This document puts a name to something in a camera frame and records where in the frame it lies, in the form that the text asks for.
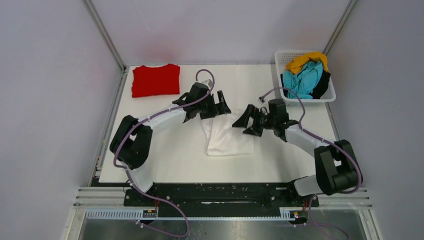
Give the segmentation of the white t shirt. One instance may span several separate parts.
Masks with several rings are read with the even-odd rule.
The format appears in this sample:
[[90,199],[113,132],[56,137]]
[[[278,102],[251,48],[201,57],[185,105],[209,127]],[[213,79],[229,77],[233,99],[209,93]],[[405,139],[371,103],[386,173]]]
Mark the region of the white t shirt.
[[232,110],[230,114],[200,120],[206,136],[206,154],[210,157],[244,156],[255,153],[254,138],[243,134],[241,128],[232,127],[242,111]]

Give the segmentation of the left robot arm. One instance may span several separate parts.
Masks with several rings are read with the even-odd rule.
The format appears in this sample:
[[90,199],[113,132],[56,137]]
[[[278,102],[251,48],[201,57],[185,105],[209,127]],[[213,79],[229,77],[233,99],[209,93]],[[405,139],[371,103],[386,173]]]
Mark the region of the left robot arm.
[[219,115],[230,114],[224,93],[217,91],[217,102],[211,87],[196,82],[189,92],[184,93],[166,108],[143,117],[125,116],[112,140],[109,150],[114,154],[114,162],[120,162],[129,175],[133,184],[136,199],[144,206],[152,204],[155,192],[151,189],[154,184],[152,174],[147,169],[147,160],[154,135],[174,126],[183,124],[196,116],[202,120]]

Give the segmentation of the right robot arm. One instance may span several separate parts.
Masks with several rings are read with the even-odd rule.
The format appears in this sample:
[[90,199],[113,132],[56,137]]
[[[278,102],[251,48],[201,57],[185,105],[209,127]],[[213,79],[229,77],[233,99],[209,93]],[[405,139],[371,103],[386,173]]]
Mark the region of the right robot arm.
[[244,113],[232,124],[243,128],[243,133],[260,137],[264,130],[286,143],[295,145],[314,158],[315,174],[291,182],[287,201],[301,205],[313,194],[350,194],[363,183],[363,176],[356,161],[352,145],[347,140],[329,141],[302,127],[300,120],[290,119],[282,99],[272,99],[268,108],[249,104]]

